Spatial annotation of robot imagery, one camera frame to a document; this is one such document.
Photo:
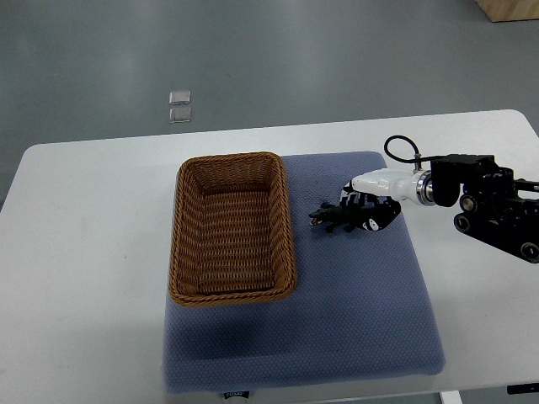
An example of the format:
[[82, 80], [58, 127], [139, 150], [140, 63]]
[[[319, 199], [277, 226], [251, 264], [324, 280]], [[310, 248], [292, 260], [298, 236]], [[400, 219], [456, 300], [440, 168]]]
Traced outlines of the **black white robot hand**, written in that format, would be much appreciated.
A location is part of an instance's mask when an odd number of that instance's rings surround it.
[[353, 177], [342, 188], [339, 205], [349, 207], [358, 199], [358, 205], [363, 206], [367, 200], [375, 203], [380, 198], [397, 202], [409, 199], [420, 205], [424, 202], [423, 182], [428, 175], [428, 171], [410, 173], [390, 168], [363, 173]]

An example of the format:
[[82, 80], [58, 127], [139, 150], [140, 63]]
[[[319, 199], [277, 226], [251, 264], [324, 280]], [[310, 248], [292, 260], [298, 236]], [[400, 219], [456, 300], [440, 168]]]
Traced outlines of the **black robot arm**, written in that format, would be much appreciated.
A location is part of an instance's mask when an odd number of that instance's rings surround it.
[[453, 219], [460, 233], [528, 263], [538, 262], [538, 199], [519, 196], [520, 191], [537, 193], [538, 182], [516, 179], [514, 171], [499, 166], [492, 155], [413, 160], [416, 167], [422, 162], [430, 163], [428, 199], [462, 209]]

